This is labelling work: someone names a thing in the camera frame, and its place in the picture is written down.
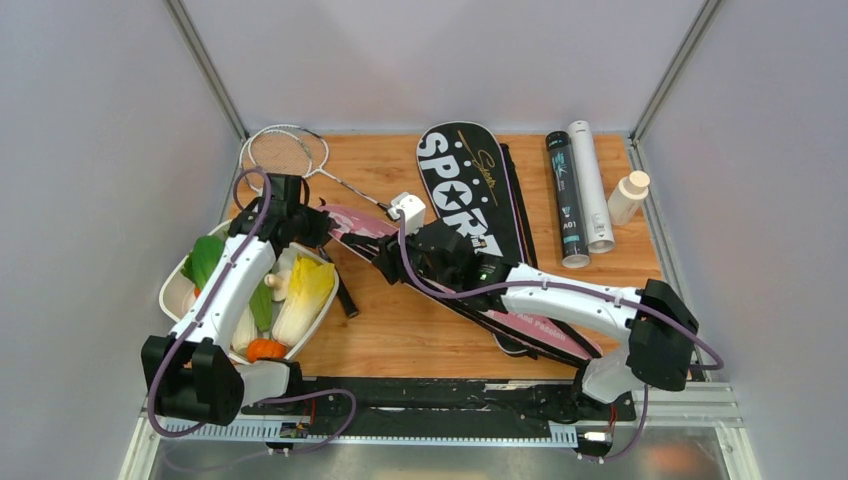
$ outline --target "metal frame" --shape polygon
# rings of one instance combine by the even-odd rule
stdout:
[[[218,72],[215,70],[215,66],[212,64],[212,59],[209,57],[209,53],[206,52],[206,47],[204,47],[203,42],[200,41],[200,34],[197,33],[197,29],[194,27],[191,17],[188,14],[188,10],[186,10],[182,0],[164,0],[164,3],[168,7],[168,11],[171,13],[174,24],[183,36],[186,46],[191,51],[194,61],[197,62],[197,66],[200,68],[200,71],[203,73],[203,76],[209,84],[209,88],[215,95],[215,100],[218,101],[221,111],[230,123],[233,133],[236,134],[236,137],[238,137],[241,142],[247,141],[247,127],[245,127],[244,122],[242,122],[232,98],[230,98],[230,95],[227,93],[227,89],[224,88],[224,82],[221,81],[220,75],[218,75]]]
[[[203,47],[183,2],[181,0],[164,0],[164,3],[168,6],[174,22],[183,35],[195,61],[206,77],[233,131],[242,142],[246,141],[249,132],[239,117],[235,105],[224,88],[224,84],[218,76],[206,49]],[[704,1],[683,42],[670,62],[668,69],[646,105],[636,127],[632,132],[622,135],[622,138],[625,139],[629,160],[633,168],[646,169],[647,165],[640,142],[645,138],[657,112],[722,3],[723,0]],[[687,296],[685,285],[682,284],[675,267],[677,264],[675,261],[676,254],[665,234],[661,220],[662,213],[660,206],[652,196],[649,196],[645,203],[645,217],[651,230],[652,240],[659,257],[663,276],[685,298]],[[516,383],[525,384],[533,382],[517,381]],[[634,407],[637,412],[641,411],[643,405],[642,392],[634,392],[633,398]],[[761,478],[736,399],[729,384],[719,382],[690,382],[683,392],[674,393],[653,390],[651,391],[650,403],[651,407],[648,410],[648,419],[651,427],[714,428],[730,478],[732,480],[757,480]],[[280,441],[283,439],[279,437],[279,427],[284,420],[284,417],[277,418],[277,416],[273,418],[239,416],[228,427],[208,426],[186,437],[186,439],[252,442]],[[177,429],[184,426],[179,420],[170,420],[168,424],[172,425],[172,428]],[[551,424],[551,437],[540,439],[447,439],[342,435],[338,438],[337,442],[348,444],[538,446],[563,448],[571,446],[572,440],[576,440],[578,429],[595,428],[603,425],[605,425],[604,422],[592,421],[578,422],[573,426]],[[313,437],[308,441],[320,441],[321,439],[321,437]],[[142,411],[119,478],[132,480],[146,479],[153,466],[159,440],[160,437],[147,422],[146,412]]]
[[[680,47],[677,48],[677,52],[672,57],[671,63],[668,65],[656,90],[654,90],[654,94],[648,100],[648,105],[645,106],[645,110],[639,117],[639,121],[636,122],[636,127],[633,129],[633,134],[631,135],[636,145],[645,138],[651,123],[653,123],[657,115],[657,111],[659,111],[668,92],[671,90],[680,72],[683,71],[683,68],[689,61],[689,57],[692,55],[695,47],[698,46],[698,42],[703,37],[704,32],[709,27],[710,22],[722,3],[724,3],[724,0],[706,0],[701,5],[701,10],[698,11],[698,15],[689,27],[689,31],[686,32],[686,36],[683,38]]]

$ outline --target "wooden board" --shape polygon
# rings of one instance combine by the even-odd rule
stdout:
[[[593,255],[583,269],[560,265],[559,234],[551,167],[542,135],[498,135],[508,143],[524,194],[539,267],[556,275],[615,286],[643,286],[648,278],[661,278],[659,263],[641,213],[624,227],[615,227],[616,248]],[[327,171],[388,203],[407,191],[427,201],[415,164],[418,135],[328,136]],[[607,195],[630,172],[627,151],[618,135],[597,135],[595,148]],[[318,197],[327,203],[347,205],[374,215],[380,210],[330,178],[309,179],[313,205]],[[247,203],[254,193],[239,187]],[[236,214],[235,206],[230,216]],[[428,221],[435,216],[428,210]],[[362,312],[348,320],[335,302],[324,324],[297,360],[307,376],[451,377],[568,379],[575,369],[560,363],[510,358],[496,346],[491,334],[402,285],[388,285],[374,267],[335,242],[327,251]],[[617,344],[595,332],[589,335],[605,350]]]

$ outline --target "black handle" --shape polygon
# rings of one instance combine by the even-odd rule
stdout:
[[[318,255],[327,262],[335,263],[333,262],[333,259],[327,255],[327,251],[324,250],[324,247],[318,247]],[[347,287],[345,286],[344,281],[342,281],[341,275],[339,275],[339,290],[336,292],[336,297],[338,297],[339,302],[341,302],[347,318],[353,318],[359,315],[359,309],[356,307],[356,304],[353,303],[353,298],[350,296],[350,292],[347,291]]]

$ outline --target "white wall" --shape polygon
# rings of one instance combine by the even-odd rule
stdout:
[[[161,1],[0,5],[0,469],[114,478],[237,143]]]
[[[632,128],[702,0],[186,0],[247,126]]]
[[[767,479],[845,478],[848,3],[726,2],[648,134]]]

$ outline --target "robotic arm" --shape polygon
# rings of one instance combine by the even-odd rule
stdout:
[[[542,315],[599,331],[621,343],[617,350],[580,369],[575,393],[611,403],[644,384],[668,391],[685,388],[694,350],[692,340],[636,308],[658,311],[697,334],[698,322],[668,284],[648,280],[641,289],[608,287],[558,277],[523,263],[510,265],[500,257],[475,253],[469,239],[441,220],[423,225],[424,209],[420,199],[405,194],[392,201],[389,211],[396,219],[403,212],[407,235],[403,243],[418,276],[455,292],[487,290],[462,296],[466,304],[478,310]],[[390,283],[420,281],[407,274],[400,251],[404,245],[397,235],[385,237],[379,248],[374,263]]]
[[[177,347],[166,367],[155,398],[155,413],[216,425],[230,424],[244,405],[286,393],[299,376],[297,364],[259,360],[250,365],[233,365],[227,357],[230,341],[256,285],[271,269],[282,250],[292,241],[309,247],[329,241],[331,220],[301,203],[301,177],[269,175],[271,201],[265,221],[233,264],[227,257],[246,240],[257,214],[257,197],[230,224],[224,254],[195,305],[211,302],[203,318]],[[213,295],[212,285],[224,275]],[[141,350],[148,389],[177,337],[198,321],[192,308],[165,337],[150,336]]]

